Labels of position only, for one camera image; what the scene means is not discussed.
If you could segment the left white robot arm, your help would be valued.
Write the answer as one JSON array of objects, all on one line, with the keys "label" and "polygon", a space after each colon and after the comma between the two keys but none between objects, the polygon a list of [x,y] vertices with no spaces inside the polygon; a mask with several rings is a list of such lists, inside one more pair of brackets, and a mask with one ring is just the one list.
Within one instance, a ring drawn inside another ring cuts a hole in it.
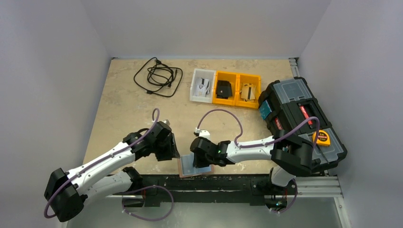
[{"label": "left white robot arm", "polygon": [[116,193],[145,195],[148,187],[129,164],[152,153],[157,161],[180,157],[167,121],[128,134],[111,150],[84,165],[69,171],[54,170],[44,193],[47,200],[44,216],[52,218],[48,214],[52,209],[60,222],[66,222],[95,199]]}]

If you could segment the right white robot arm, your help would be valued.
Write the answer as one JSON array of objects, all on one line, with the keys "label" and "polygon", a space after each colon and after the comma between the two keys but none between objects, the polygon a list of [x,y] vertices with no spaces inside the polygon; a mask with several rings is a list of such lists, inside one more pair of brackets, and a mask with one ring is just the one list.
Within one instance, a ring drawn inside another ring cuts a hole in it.
[{"label": "right white robot arm", "polygon": [[312,154],[314,144],[297,135],[277,131],[273,136],[248,141],[210,140],[210,133],[202,130],[190,145],[194,154],[193,166],[204,168],[210,165],[225,167],[244,161],[270,160],[276,164],[270,171],[267,188],[279,193],[295,177],[308,177],[312,174]]}]

